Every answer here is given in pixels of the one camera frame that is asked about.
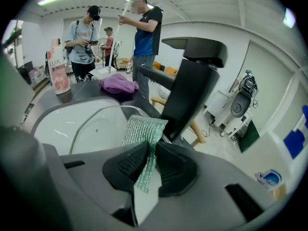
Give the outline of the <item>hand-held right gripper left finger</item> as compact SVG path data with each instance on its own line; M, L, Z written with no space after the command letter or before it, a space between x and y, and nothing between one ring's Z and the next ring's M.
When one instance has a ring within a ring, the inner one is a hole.
M116 219L136 227L134 184L149 155L138 142L108 150L63 155L65 168L81 191Z

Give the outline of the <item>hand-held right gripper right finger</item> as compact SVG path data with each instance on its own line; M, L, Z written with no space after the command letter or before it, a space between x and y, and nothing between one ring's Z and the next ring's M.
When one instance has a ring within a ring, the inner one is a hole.
M162 185L151 231L230 231L274 204L261 184L222 158L164 142L156 156Z

